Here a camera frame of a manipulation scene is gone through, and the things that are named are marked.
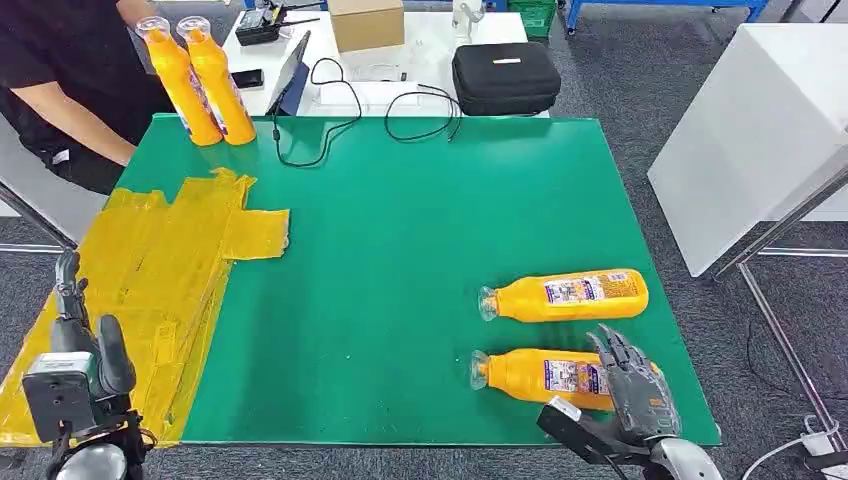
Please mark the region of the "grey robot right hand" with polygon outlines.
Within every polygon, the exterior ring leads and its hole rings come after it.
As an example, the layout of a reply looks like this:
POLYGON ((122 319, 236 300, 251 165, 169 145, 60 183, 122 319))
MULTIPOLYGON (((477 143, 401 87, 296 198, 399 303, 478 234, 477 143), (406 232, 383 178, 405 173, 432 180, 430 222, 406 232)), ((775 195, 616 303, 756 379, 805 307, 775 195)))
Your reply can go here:
POLYGON ((603 323, 599 329, 587 337, 606 372, 621 439, 642 446, 678 435, 680 417, 663 372, 623 334, 603 323))

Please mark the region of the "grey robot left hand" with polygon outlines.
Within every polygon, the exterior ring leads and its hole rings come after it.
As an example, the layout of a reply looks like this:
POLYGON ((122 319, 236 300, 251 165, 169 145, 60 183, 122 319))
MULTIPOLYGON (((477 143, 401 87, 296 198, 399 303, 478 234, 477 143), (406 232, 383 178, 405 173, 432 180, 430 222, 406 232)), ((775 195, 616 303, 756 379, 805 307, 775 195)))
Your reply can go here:
POLYGON ((55 264, 57 318, 51 327, 53 352, 87 352, 92 355, 94 372, 89 375, 89 391, 96 400, 127 395, 136 385, 135 368, 127 352, 118 319, 111 314, 89 321, 84 290, 88 280, 78 279, 80 254, 66 249, 55 264))

